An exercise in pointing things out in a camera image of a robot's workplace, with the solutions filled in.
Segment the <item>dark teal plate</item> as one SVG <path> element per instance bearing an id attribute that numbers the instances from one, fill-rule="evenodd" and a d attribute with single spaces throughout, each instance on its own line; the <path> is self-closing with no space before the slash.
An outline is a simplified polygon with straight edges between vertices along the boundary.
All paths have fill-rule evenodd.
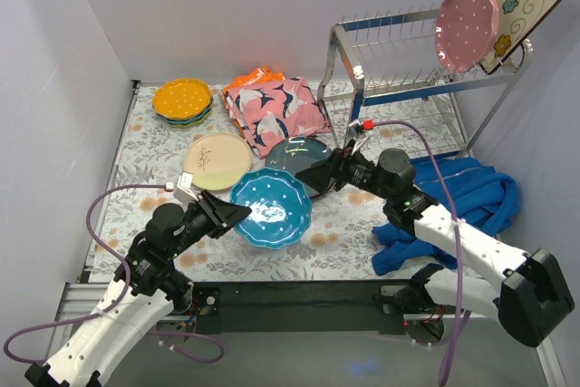
<path id="1" fill-rule="evenodd" d="M 329 157 L 331 149 L 318 139 L 296 136 L 276 144 L 267 154 L 265 166 L 282 170 L 297 179 L 295 174 L 309 169 L 314 163 Z"/>

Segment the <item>light blue plate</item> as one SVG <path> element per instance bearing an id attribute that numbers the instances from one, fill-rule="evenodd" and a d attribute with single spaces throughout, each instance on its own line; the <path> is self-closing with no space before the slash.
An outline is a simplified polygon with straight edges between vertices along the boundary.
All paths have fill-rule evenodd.
<path id="1" fill-rule="evenodd" d="M 251 209 L 235 231 L 254 247 L 289 247 L 311 226 L 312 201 L 305 186 L 281 169 L 248 172 L 231 189 L 230 201 Z"/>

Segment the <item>cream rimmed plate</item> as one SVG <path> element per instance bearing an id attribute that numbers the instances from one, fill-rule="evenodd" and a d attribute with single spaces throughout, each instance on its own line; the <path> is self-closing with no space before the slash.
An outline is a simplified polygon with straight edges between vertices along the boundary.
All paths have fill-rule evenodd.
<path id="1" fill-rule="evenodd" d="M 183 162 L 191 183 L 211 191 L 230 189 L 250 171 L 253 153 L 247 143 L 231 133 L 214 133 L 195 140 Z"/>

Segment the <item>green polka dot plate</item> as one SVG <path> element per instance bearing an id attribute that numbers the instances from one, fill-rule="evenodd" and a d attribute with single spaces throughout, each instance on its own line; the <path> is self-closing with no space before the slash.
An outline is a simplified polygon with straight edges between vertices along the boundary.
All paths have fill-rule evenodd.
<path id="1" fill-rule="evenodd" d="M 170 127 L 175 127 L 175 128 L 181 129 L 181 128 L 189 128 L 189 127 L 199 125 L 204 120 L 206 120 L 210 114 L 211 114 L 211 111 L 206 111 L 206 112 L 200 114 L 198 117 L 194 117 L 192 119 L 182 120 L 182 121 L 170 120 L 170 119 L 167 119 L 165 117 L 162 117 L 161 115 L 157 115 L 157 118 L 159 120 L 165 122 L 166 124 L 168 124 Z"/>

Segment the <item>blue polka dot plate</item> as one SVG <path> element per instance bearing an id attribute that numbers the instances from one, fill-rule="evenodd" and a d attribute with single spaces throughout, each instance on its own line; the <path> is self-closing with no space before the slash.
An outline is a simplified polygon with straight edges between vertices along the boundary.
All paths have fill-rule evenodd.
<path id="1" fill-rule="evenodd" d="M 186 119 L 171 119 L 168 117 L 165 117 L 159 113 L 156 112 L 156 116 L 161 120 L 161 121 L 165 121 L 166 123 L 168 123 L 169 125 L 173 125 L 173 126 L 188 126 L 190 124 L 196 124 L 196 123 L 200 123 L 203 120 L 205 120 L 208 115 L 211 113 L 212 111 L 212 107 L 213 104 L 210 103 L 203 111 L 201 111 L 199 114 L 192 116 L 190 118 L 186 118 Z"/>

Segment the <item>yellow polka dot plate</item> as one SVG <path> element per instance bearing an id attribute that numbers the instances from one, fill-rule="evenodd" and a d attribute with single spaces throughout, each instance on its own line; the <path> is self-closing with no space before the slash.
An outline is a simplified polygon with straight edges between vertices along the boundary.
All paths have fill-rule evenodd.
<path id="1" fill-rule="evenodd" d="M 179 78 L 160 86 L 152 99 L 154 111 L 170 120 L 184 121 L 201 114 L 212 103 L 208 85 L 195 78 Z"/>

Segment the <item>pink plate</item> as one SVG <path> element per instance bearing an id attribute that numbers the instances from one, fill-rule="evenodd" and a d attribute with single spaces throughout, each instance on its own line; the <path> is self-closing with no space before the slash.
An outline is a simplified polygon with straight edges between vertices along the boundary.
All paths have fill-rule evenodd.
<path id="1" fill-rule="evenodd" d="M 491 50 L 498 28 L 497 0 L 443 0 L 434 36 L 440 64 L 451 73 L 471 70 Z"/>

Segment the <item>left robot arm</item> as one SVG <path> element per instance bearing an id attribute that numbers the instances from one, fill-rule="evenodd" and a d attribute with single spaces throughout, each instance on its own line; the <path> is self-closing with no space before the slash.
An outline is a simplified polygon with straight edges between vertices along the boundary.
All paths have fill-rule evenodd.
<path id="1" fill-rule="evenodd" d="M 59 351 L 30 364 L 25 379 L 33 386 L 103 386 L 158 321 L 192 306 L 193 283 L 175 259 L 203 237 L 223 236 L 250 213 L 207 191 L 186 207 L 155 208 L 100 302 Z"/>

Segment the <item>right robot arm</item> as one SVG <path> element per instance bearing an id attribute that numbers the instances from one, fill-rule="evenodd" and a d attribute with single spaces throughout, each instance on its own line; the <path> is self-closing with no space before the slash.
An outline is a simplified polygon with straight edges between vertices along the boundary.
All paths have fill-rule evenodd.
<path id="1" fill-rule="evenodd" d="M 295 176 L 319 193 L 330 184 L 337 189 L 350 184 L 383 199 L 391 224 L 465 261 L 480 275 L 465 309 L 498 320 L 525 346 L 539 346 L 575 309 L 555 256 L 544 249 L 529 254 L 454 218 L 415 186 L 415 170 L 403 150 L 384 150 L 371 162 L 359 151 L 336 149 Z"/>

